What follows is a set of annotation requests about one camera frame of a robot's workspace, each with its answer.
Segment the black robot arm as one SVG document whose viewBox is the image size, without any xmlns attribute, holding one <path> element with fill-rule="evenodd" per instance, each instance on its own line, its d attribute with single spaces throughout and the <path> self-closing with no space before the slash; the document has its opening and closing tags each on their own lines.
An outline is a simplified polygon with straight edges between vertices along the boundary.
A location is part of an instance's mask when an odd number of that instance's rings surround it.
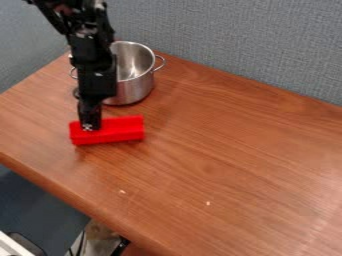
<svg viewBox="0 0 342 256">
<path fill-rule="evenodd" d="M 115 42 L 105 0 L 24 0 L 65 36 L 77 72 L 77 115 L 85 131 L 101 128 L 101 104 L 116 94 Z"/>
</svg>

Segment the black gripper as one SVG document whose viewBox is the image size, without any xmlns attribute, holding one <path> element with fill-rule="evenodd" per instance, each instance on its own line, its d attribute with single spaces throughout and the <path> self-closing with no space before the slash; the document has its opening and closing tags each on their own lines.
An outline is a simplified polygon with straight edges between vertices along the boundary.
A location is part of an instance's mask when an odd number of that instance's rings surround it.
<svg viewBox="0 0 342 256">
<path fill-rule="evenodd" d="M 113 32 L 79 29 L 67 35 L 69 62 L 77 72 L 77 115 L 84 131 L 101 128 L 101 102 L 116 94 Z"/>
</svg>

